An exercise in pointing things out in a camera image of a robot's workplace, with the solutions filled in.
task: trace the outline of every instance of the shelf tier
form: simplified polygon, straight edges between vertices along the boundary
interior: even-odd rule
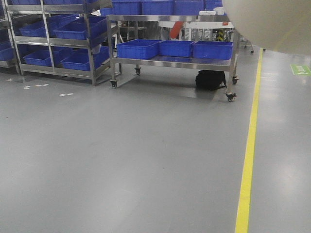
[[[46,14],[90,14],[104,7],[112,7],[111,0],[99,0],[94,3],[78,5],[43,5]],[[8,5],[13,14],[42,14],[41,5]]]
[[[3,22],[7,22],[7,20],[5,19],[4,16],[1,16],[1,17],[0,17],[0,23],[3,23]]]
[[[111,29],[112,33],[117,32],[117,27]],[[94,45],[98,45],[104,42],[107,39],[107,32],[99,35],[91,42]],[[47,46],[48,40],[46,37],[30,37],[30,36],[15,36],[15,41],[17,44],[26,44],[26,45],[42,45]],[[74,39],[59,39],[59,38],[50,38],[51,46],[61,46],[61,47],[72,47],[72,48],[88,48],[87,40],[74,40]]]
[[[14,59],[9,61],[0,61],[0,67],[11,68],[15,65]]]
[[[138,27],[137,28],[138,31],[146,30],[146,29],[147,29],[147,27]],[[122,32],[127,32],[127,31],[133,32],[133,31],[135,31],[135,27],[120,27],[120,31],[122,31]]]
[[[228,16],[119,16],[108,15],[108,20],[117,21],[182,21],[182,22],[229,22]]]
[[[102,75],[102,73],[106,71],[106,69],[109,67],[110,67],[110,62],[107,60],[106,63],[102,65],[101,67],[99,67],[93,74],[91,71],[64,69],[64,68],[54,68],[54,71],[53,71],[52,67],[20,64],[20,69],[22,71],[53,74],[53,75],[82,78],[82,79],[89,79],[89,80],[92,80],[93,77],[95,77],[96,79],[99,78]]]
[[[230,71],[231,60],[215,60],[215,59],[199,59],[199,58],[176,58],[156,56],[151,60],[128,59],[128,58],[113,58],[114,63],[133,64],[143,66],[157,66],[157,67],[174,67],[187,69],[209,69],[218,71]]]

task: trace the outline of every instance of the white cylindrical object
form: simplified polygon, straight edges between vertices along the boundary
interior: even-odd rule
[[[230,21],[253,44],[311,54],[310,0],[223,0]]]

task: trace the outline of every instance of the metal frame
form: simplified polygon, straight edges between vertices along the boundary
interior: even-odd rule
[[[117,87],[118,80],[116,76],[122,74],[122,64],[136,65],[136,74],[140,74],[140,65],[145,66],[159,66],[159,67],[174,67],[174,68],[188,68],[188,69],[208,69],[227,71],[229,76],[227,78],[227,90],[226,95],[230,102],[234,101],[236,94],[232,92],[233,82],[236,82],[236,67],[237,67],[237,49],[239,44],[240,34],[237,30],[234,31],[233,36],[233,53],[230,60],[213,60],[213,59],[195,59],[190,58],[189,62],[169,62],[163,61],[163,57],[156,56],[150,60],[140,59],[126,59],[115,57],[112,50],[111,36],[117,34],[118,43],[120,42],[120,29],[117,31],[109,30],[111,28],[112,21],[136,21],[135,38],[138,38],[138,22],[139,21],[183,21],[183,22],[229,22],[227,16],[107,16],[107,28],[108,28],[108,42],[110,49],[110,64],[111,64],[111,84],[113,88]],[[119,64],[119,72],[115,70],[115,64]]]
[[[17,73],[20,74],[19,64],[16,60],[16,50],[15,50],[15,46],[14,46],[14,42],[13,42],[11,26],[10,26],[8,14],[6,11],[6,5],[5,5],[4,1],[1,1],[1,4],[3,7],[3,16],[0,17],[0,29],[7,29],[7,31],[8,31],[9,40],[10,40],[11,46],[12,46],[13,51],[14,51],[14,58],[9,60],[9,61],[0,61],[0,67],[12,68],[15,66]]]
[[[13,42],[17,51],[17,60],[20,66],[20,72],[24,75],[25,71],[28,72],[39,72],[39,73],[47,73],[47,74],[54,74],[54,75],[61,75],[61,76],[69,76],[69,77],[77,77],[77,78],[84,78],[89,79],[92,81],[92,84],[96,84],[96,80],[102,75],[110,67],[110,61],[105,61],[105,64],[100,66],[98,69],[95,70],[94,67],[94,56],[91,47],[90,41],[90,26],[89,26],[89,14],[99,10],[103,7],[111,7],[111,0],[99,0],[94,3],[87,3],[86,0],[83,4],[78,5],[45,5],[43,0],[40,0],[40,5],[9,5],[8,0],[2,0],[7,9],[8,15],[8,22],[13,29],[13,14],[41,14],[43,17],[46,37],[28,37],[28,36],[17,36],[12,31]],[[48,17],[49,14],[80,14],[83,15],[86,28],[87,28],[87,37],[86,40],[73,40],[73,39],[58,39],[58,38],[51,38],[48,30]],[[104,42],[107,38],[108,33],[103,33],[102,35],[98,36],[93,42],[96,44],[100,44]],[[38,45],[38,46],[48,46],[50,57],[52,61],[51,67],[43,67],[43,66],[34,66],[34,65],[27,65],[21,62],[21,57],[18,51],[18,44],[27,44],[27,45]],[[81,71],[81,70],[71,70],[71,69],[64,69],[58,68],[54,65],[54,57],[53,57],[53,46],[63,46],[63,47],[71,47],[71,48],[84,48],[88,50],[88,57],[90,63],[90,71]]]

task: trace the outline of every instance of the caster wheel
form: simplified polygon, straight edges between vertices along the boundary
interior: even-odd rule
[[[227,95],[227,98],[228,98],[229,102],[233,102],[235,100],[235,97],[237,96],[237,94],[235,94],[235,93],[226,94],[226,95]]]
[[[135,68],[135,73],[136,73],[137,75],[140,75],[140,68]]]
[[[118,84],[117,81],[110,81],[112,88],[117,88]]]
[[[233,84],[233,85],[237,84],[238,80],[239,80],[239,79],[238,79],[237,76],[233,76],[233,77],[232,77],[232,84]]]
[[[233,102],[235,100],[235,97],[228,97],[229,102]]]

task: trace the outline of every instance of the blue plastic crate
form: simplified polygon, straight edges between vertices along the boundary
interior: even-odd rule
[[[140,0],[112,0],[114,15],[141,15]]]
[[[204,10],[200,0],[177,0],[174,4],[175,16],[198,16]]]
[[[102,8],[100,9],[101,16],[113,15],[112,8]]]
[[[55,22],[57,28],[64,27],[65,25],[75,21],[79,15],[57,15],[49,17],[49,22]]]
[[[192,41],[165,40],[159,43],[161,56],[191,57]]]
[[[95,69],[109,58],[109,48],[101,47],[98,54],[94,55]],[[72,56],[61,61],[66,69],[90,71],[88,52],[86,49],[77,50]]]
[[[0,44],[0,61],[8,61],[14,58],[14,52],[10,41]]]
[[[13,5],[40,5],[40,0],[11,0]]]
[[[9,33],[8,33],[8,30],[7,29],[1,29],[0,30],[0,43],[1,42],[6,42],[8,40],[10,40],[9,38]]]
[[[49,23],[50,35],[54,35],[54,30],[57,28],[55,22]],[[46,37],[44,22],[39,21],[37,23],[30,24],[26,27],[19,29],[23,36],[35,36],[35,37]]]
[[[91,26],[91,36],[96,37],[107,32],[107,19],[105,16],[91,16],[88,18]],[[73,23],[84,23],[84,17],[76,19]]]
[[[73,54],[72,48],[67,47],[53,47],[54,64],[57,66],[62,60]]]
[[[48,50],[37,50],[27,56],[24,56],[26,64],[51,67],[52,61]]]
[[[87,3],[93,3],[98,0],[86,0]],[[44,0],[46,5],[80,5],[84,0]]]
[[[87,33],[86,33],[86,24],[83,23],[83,21],[84,20],[81,18],[70,24],[67,24],[62,28],[54,30],[56,37],[62,39],[85,40]],[[90,17],[89,21],[91,29],[91,38],[95,38],[107,31],[107,24],[105,17]]]
[[[232,56],[232,48],[232,42],[197,41],[193,44],[193,57],[229,60]]]
[[[216,0],[206,0],[205,1],[205,9],[207,11],[213,11],[216,7],[222,7],[223,3],[222,1],[216,1]]]
[[[0,4],[0,17],[4,16],[4,11],[2,5]]]
[[[150,59],[159,54],[159,40],[131,40],[117,44],[118,57]]]
[[[171,16],[174,13],[174,0],[142,0],[143,15]]]

